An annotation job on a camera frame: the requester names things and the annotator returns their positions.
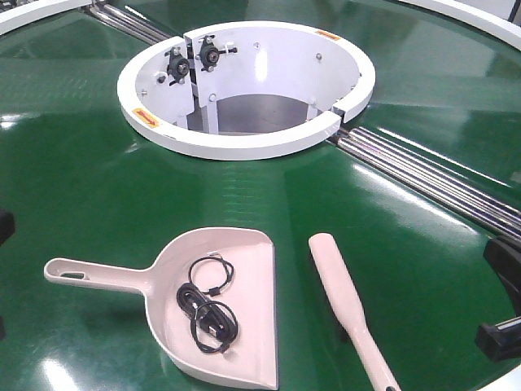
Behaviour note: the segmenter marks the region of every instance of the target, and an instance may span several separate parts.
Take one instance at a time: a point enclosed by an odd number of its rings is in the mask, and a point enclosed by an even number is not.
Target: screw
[[[177,66],[176,71],[178,74],[185,76],[186,74],[188,74],[190,69],[188,68],[188,65],[181,63]]]
[[[206,56],[206,59],[209,63],[216,63],[219,61],[219,52],[217,51],[210,51],[208,55]]]

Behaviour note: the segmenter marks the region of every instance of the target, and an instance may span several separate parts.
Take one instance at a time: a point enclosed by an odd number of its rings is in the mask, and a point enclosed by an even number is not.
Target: black clamp
[[[173,81],[170,85],[173,86],[175,83],[183,84],[185,77],[190,73],[190,63],[188,59],[184,58],[181,54],[181,50],[178,47],[173,47],[170,51],[167,51],[165,56],[169,55],[169,64],[166,67],[166,73],[173,77]],[[158,79],[159,83],[164,82],[164,77]]]
[[[498,236],[487,242],[483,256],[503,283],[517,318],[481,324],[475,343],[493,362],[521,357],[521,243]]]
[[[0,245],[15,233],[15,216],[11,212],[0,209]]]
[[[203,38],[203,45],[201,46],[198,56],[198,59],[203,63],[202,71],[213,72],[221,55],[238,52],[236,47],[230,49],[226,47],[220,51],[213,43],[213,38],[215,38],[215,35],[207,35]]]

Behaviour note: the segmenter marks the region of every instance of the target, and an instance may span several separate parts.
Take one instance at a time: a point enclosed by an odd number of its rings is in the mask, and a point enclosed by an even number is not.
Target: shiny green surface
[[[340,33],[379,73],[357,123],[484,172],[509,187],[472,179],[519,202],[519,186],[508,178],[521,170],[519,107],[505,95],[519,80],[519,53],[447,19],[366,3],[134,7],[176,32],[273,19]],[[7,330],[0,389],[57,389],[57,373],[81,391],[222,389],[169,361],[148,330],[140,297],[53,285],[42,276],[52,257],[144,268],[172,238],[201,226],[256,228],[275,244],[281,390],[371,389],[309,260],[307,238],[319,231],[337,239],[403,390],[476,389],[516,364],[491,364],[473,342],[479,323],[512,316],[481,255],[490,233],[327,143],[273,160],[214,162],[148,142],[126,124],[115,88],[119,71],[144,47],[76,11],[0,38],[0,64],[9,74],[0,77],[0,206],[17,219],[16,234],[0,248]],[[485,54],[498,64],[492,73],[469,60]],[[458,61],[473,65],[458,68]],[[455,83],[471,89],[467,100]],[[491,94],[490,102],[475,89]],[[498,122],[503,126],[492,132]]]

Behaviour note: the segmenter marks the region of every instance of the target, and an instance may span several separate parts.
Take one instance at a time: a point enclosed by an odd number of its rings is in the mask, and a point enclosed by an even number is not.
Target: orange warning label
[[[340,39],[340,37],[338,35],[334,35],[333,33],[330,33],[329,31],[317,30],[315,33],[320,34],[323,37],[332,39],[333,41],[338,41]]]
[[[157,120],[157,118],[142,108],[135,108],[132,112],[150,128],[156,128],[160,125],[160,122]]]

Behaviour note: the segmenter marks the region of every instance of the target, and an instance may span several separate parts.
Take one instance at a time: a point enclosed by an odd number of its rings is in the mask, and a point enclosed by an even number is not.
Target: dustpan
[[[199,350],[189,319],[176,301],[190,265],[208,255],[218,255],[234,266],[233,281],[214,298],[226,303],[239,323],[236,340],[223,354]],[[142,294],[153,336],[190,376],[242,389],[278,388],[274,246],[260,231],[208,227],[186,232],[144,270],[55,258],[45,265],[44,275],[53,283]],[[222,275],[222,265],[209,262],[197,270],[194,280],[201,287],[217,286]]]

